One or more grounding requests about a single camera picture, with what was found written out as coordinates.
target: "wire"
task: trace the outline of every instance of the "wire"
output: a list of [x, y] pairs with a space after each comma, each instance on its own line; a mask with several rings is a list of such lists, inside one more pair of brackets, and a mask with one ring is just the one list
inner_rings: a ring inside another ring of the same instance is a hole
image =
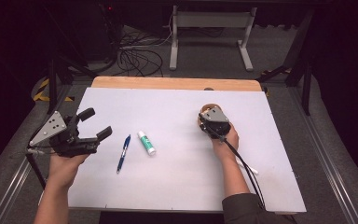
[[263, 198], [263, 194], [261, 192], [261, 189], [260, 189], [260, 186], [258, 185], [258, 182], [257, 182], [257, 179], [255, 178], [255, 175], [252, 173], [251, 169], [249, 168], [249, 166], [246, 164], [246, 162], [242, 159], [240, 153], [238, 153], [238, 151], [235, 149], [234, 146], [232, 146], [228, 140], [225, 138], [225, 136], [222, 136], [220, 134], [218, 134], [217, 132], [215, 132], [211, 127], [205, 125], [205, 127], [211, 131], [213, 134], [215, 134], [216, 136], [219, 137], [220, 141], [221, 142], [224, 142], [228, 145], [229, 149], [231, 149], [232, 153], [234, 153], [234, 155], [236, 157], [238, 157], [238, 159], [240, 159], [240, 161], [242, 162], [242, 165], [243, 167], [245, 167], [245, 171], [246, 171], [246, 174], [249, 176], [249, 179], [251, 180], [251, 183], [252, 183], [252, 186], [255, 190], [255, 193], [257, 194], [257, 196], [259, 197], [260, 199], [260, 202], [262, 203], [262, 206], [264, 209], [266, 209], [266, 205], [264, 203], [264, 198]]

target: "white table surface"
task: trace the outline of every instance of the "white table surface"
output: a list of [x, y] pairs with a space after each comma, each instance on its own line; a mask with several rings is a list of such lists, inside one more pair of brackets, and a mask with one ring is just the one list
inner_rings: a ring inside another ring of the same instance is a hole
[[[266, 208], [305, 212], [292, 167], [262, 91], [179, 91], [88, 88], [78, 113], [80, 137], [111, 126], [113, 134], [79, 167], [69, 206], [98, 210], [220, 212], [221, 166], [197, 124], [200, 109], [218, 104], [240, 136], [239, 152], [259, 175]], [[157, 153], [149, 156], [137, 133], [146, 133]], [[120, 174], [124, 140], [131, 135]], [[252, 192], [247, 174], [243, 170]]]

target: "metal frame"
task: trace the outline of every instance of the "metal frame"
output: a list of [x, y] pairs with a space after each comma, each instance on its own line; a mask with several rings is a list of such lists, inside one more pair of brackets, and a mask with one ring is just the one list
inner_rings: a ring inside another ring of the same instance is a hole
[[176, 70], [179, 41], [177, 37], [178, 27], [230, 27], [246, 28], [242, 40], [238, 40], [238, 47], [241, 52], [246, 71], [254, 70], [249, 57], [246, 44], [255, 20], [256, 7], [252, 7], [250, 12], [183, 12], [177, 10], [178, 6], [173, 6], [172, 12], [172, 46], [170, 69]]

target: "table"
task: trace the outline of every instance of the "table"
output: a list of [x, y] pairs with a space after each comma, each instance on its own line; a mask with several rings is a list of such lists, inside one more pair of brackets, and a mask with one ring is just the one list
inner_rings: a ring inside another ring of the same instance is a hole
[[[205, 88], [215, 91], [203, 91]], [[219, 161], [196, 122], [203, 105], [217, 103], [236, 126], [240, 138], [246, 139], [240, 143], [239, 153], [260, 173], [257, 181], [267, 209], [305, 212], [266, 96], [260, 90], [254, 80], [95, 78], [79, 111], [92, 106], [96, 115], [79, 123], [80, 137], [93, 135], [106, 124], [112, 126], [113, 134], [80, 166], [69, 191], [70, 207], [221, 212], [224, 191]], [[238, 113], [233, 113], [233, 106]], [[141, 130], [157, 150], [156, 156], [148, 156], [137, 139], [136, 133]], [[129, 150], [117, 175], [122, 144], [129, 133]]]

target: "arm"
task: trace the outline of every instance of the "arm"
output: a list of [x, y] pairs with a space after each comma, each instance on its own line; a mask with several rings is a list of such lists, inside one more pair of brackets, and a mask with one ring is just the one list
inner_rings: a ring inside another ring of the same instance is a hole
[[49, 178], [34, 219], [34, 224], [68, 223], [68, 190], [77, 174], [78, 166], [89, 155], [73, 158], [51, 155]]
[[[231, 125], [231, 130], [226, 135], [228, 142], [238, 149], [239, 140], [237, 131]], [[235, 155], [229, 149], [226, 143], [219, 139], [212, 139], [213, 150], [216, 157], [220, 160], [223, 169], [225, 196], [231, 196], [239, 193], [250, 193], [248, 185], [243, 177], [242, 171], [235, 160]]]

